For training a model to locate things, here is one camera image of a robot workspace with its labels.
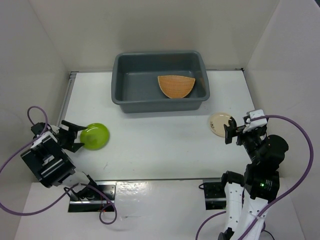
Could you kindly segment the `lime green plate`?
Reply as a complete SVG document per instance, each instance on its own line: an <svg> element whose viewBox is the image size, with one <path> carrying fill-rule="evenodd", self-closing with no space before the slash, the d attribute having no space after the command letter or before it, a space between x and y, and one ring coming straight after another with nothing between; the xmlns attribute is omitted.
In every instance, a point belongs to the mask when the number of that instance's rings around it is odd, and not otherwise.
<svg viewBox="0 0 320 240"><path fill-rule="evenodd" d="M102 123L91 123L80 133L79 140L91 151L102 149L110 139L109 129Z"/></svg>

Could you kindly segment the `orange woven fan basket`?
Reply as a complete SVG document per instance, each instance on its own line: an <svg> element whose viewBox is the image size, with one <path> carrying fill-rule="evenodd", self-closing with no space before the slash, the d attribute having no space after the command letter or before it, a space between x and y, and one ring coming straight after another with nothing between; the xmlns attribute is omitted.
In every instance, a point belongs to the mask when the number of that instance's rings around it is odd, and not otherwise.
<svg viewBox="0 0 320 240"><path fill-rule="evenodd" d="M181 75L160 75L157 77L162 93L170 99L185 98L194 88L196 79Z"/></svg>

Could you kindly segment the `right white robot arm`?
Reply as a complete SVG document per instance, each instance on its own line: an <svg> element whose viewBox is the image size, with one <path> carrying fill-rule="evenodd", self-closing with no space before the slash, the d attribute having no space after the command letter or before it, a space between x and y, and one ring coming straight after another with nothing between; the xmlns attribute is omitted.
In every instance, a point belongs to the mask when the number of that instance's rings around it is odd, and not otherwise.
<svg viewBox="0 0 320 240"><path fill-rule="evenodd" d="M278 168L289 146L278 135L267 135L267 121L250 131L237 126L233 118L224 126L225 143L234 137L244 146L251 163L244 174L227 171L221 177L220 193L226 197L227 221L220 240L257 240L265 229L266 213L262 209L276 199L280 189Z"/></svg>

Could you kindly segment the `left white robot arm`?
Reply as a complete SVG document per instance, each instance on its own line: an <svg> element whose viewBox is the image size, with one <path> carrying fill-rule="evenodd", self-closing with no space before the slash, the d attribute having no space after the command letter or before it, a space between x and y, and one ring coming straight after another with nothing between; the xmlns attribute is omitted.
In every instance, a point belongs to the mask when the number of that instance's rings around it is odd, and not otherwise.
<svg viewBox="0 0 320 240"><path fill-rule="evenodd" d="M33 124L34 142L20 157L46 188L64 186L65 190L69 190L73 185L84 184L71 190L68 194L71 200L96 200L101 187L90 175L76 172L75 163L67 154L67 151L76 153L84 146L75 140L78 132L87 128L65 120L62 125L67 129L44 122Z"/></svg>

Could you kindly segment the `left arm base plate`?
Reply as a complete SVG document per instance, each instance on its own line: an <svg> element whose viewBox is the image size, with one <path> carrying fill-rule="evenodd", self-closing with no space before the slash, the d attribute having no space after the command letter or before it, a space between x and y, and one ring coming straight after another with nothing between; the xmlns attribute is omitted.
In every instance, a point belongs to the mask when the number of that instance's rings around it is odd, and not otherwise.
<svg viewBox="0 0 320 240"><path fill-rule="evenodd" d="M89 183L90 186L102 192L112 203L116 197L115 181L96 181L95 184ZM94 212L114 212L110 202L102 195L88 186L77 186L68 193L69 213L94 213Z"/></svg>

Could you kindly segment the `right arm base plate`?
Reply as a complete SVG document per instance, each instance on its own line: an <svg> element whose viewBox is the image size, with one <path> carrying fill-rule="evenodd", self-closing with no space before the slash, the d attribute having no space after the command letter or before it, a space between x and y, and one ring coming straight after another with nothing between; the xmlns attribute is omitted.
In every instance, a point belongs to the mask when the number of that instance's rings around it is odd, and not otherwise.
<svg viewBox="0 0 320 240"><path fill-rule="evenodd" d="M230 180L222 180L221 178L206 178L198 186L204 193L206 210L225 210L227 199L225 186L232 183Z"/></svg>

